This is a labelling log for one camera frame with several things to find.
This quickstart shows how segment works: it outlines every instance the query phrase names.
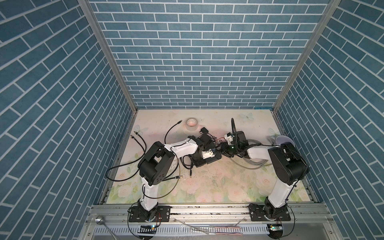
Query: brick pattern wall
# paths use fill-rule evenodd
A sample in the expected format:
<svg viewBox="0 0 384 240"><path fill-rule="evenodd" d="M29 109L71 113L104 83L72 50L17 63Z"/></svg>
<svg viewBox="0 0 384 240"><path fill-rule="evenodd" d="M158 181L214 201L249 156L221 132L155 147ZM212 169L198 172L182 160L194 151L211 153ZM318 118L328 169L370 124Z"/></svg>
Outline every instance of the brick pattern wall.
<svg viewBox="0 0 384 240"><path fill-rule="evenodd" d="M383 12L342 0L278 110L344 239L383 239Z"/></svg>
<svg viewBox="0 0 384 240"><path fill-rule="evenodd" d="M271 108L328 0L91 0L140 108Z"/></svg>
<svg viewBox="0 0 384 240"><path fill-rule="evenodd" d="M76 0L0 1L0 239L73 239L131 110Z"/></svg>

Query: roll of tape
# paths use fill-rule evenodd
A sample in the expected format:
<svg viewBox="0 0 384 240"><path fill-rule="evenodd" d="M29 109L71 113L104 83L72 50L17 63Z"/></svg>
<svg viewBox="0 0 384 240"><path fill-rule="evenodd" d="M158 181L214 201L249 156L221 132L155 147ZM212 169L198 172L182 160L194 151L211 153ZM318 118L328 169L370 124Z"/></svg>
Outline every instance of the roll of tape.
<svg viewBox="0 0 384 240"><path fill-rule="evenodd" d="M194 118L190 118L187 120L187 125L190 126L190 127L194 127L197 125L197 120L194 119Z"/></svg>

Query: floral mat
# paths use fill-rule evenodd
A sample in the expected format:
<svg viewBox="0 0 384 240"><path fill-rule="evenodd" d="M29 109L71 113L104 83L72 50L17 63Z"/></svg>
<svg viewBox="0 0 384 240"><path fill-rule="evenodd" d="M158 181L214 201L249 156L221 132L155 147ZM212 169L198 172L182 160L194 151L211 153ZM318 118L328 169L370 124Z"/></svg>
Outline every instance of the floral mat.
<svg viewBox="0 0 384 240"><path fill-rule="evenodd" d="M198 120L198 128L194 131L186 126L189 118ZM175 126L167 136L167 143L185 140L189 135L199 136L202 127L209 130L213 136L220 138L231 132L230 120L234 118L237 131L243 131L247 139L256 139L264 144L270 144L271 138L280 133L269 110L139 110L134 127L146 141L149 148L154 142L164 143L168 129ZM143 154L136 141L130 139L127 143L121 164L136 160ZM253 167L239 157L233 158L243 166ZM137 163L118 168L115 179L125 179L135 173ZM176 167L175 159L169 173ZM189 170L181 166L181 175L176 188L166 197L160 198L160 203L202 203L202 202L263 202L272 191L277 176L273 166L264 166L257 170L248 170L234 164L223 156L211 164ZM177 169L172 176L179 173ZM176 184L176 179L160 183L158 196L168 193ZM142 195L140 175L123 181L114 182L107 199L107 204L129 204L136 202ZM304 185L298 182L289 197L289 201L310 201Z"/></svg>

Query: aluminum frame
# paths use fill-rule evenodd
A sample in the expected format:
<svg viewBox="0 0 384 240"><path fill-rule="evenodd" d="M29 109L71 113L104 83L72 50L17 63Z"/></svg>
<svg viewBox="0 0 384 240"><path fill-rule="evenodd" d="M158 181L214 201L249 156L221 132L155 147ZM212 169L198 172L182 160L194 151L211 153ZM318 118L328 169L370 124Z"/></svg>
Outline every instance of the aluminum frame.
<svg viewBox="0 0 384 240"><path fill-rule="evenodd" d="M113 74L116 77L117 82L120 85L120 88L122 92L124 93L125 98L128 101L128 104L132 108L132 111L134 113L137 113L137 107L135 105L135 102L132 99L131 94L128 91L127 85L125 84L124 78L121 75L121 72L119 70L119 67L116 63L115 58L113 57L113 54L111 52L111 49L108 46L107 40L104 37L104 34L100 28L100 25L96 19L96 15L92 10L91 4L89 3L89 0L78 0L81 10L84 12L85 18L88 20L89 25L91 26L91 29L101 47L101 50L103 51Z"/></svg>
<svg viewBox="0 0 384 240"><path fill-rule="evenodd" d="M187 224L230 224L240 223L242 225L251 225L255 223L270 223L268 221L252 222L248 209L248 203L231 203L231 204L160 204L171 206L170 222L162 222L162 225L180 224L174 219L185 222ZM121 226L127 224L128 209L131 204L116 205L93 205L88 218L84 224L79 239L90 240L97 226L95 218L102 215L107 225ZM289 203L291 213L291 221L285 223L301 224L301 223L322 223L324 229L328 232L330 240L341 240L335 222L328 211L325 203L297 202ZM132 228L142 223L130 223Z"/></svg>
<svg viewBox="0 0 384 240"><path fill-rule="evenodd" d="M331 19L333 13L335 12L337 6L339 6L341 0L330 0L326 8L324 9L323 15L320 18L318 24L316 24L315 29L312 32L311 37L309 38L304 51L297 60L296 65L293 67L290 76L288 77L287 82L283 86L279 96L277 97L276 102L273 104L273 110L277 111L280 105L283 103L285 96L288 94L289 89L292 87L297 76L299 75L301 69L303 68L305 62L307 61L309 55L311 54L313 48L315 47L317 41L319 40L321 34L323 33L325 27L327 26L329 20Z"/></svg>

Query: gray cable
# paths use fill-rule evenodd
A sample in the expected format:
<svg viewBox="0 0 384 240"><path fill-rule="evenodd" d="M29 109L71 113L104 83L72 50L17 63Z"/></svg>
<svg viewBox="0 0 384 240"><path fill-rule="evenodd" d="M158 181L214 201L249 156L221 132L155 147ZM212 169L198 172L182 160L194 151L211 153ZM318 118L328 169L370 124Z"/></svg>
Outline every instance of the gray cable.
<svg viewBox="0 0 384 240"><path fill-rule="evenodd" d="M248 142L260 143L260 144L262 144L260 141L257 141L257 140L254 140L254 139L247 139L247 141L248 141ZM253 160L251 160L251 159L249 159L249 158L245 158L245 157L243 157L242 159L243 159L246 163L248 163L248 164L250 164L250 165L253 165L253 166L257 166L257 167L255 167L255 168L250 168L250 167L245 167L245 166L243 166L243 165L238 164L238 163L235 162L232 158L229 158L229 159L231 159L231 161L234 162L237 166L242 167L242 168L245 168L245 169L249 169L249 170L256 170L256 169L262 168L263 166L270 166L270 165L272 165L272 164L266 164L266 163L268 162L267 159L262 159L260 162L255 162L255 161L253 161Z"/></svg>

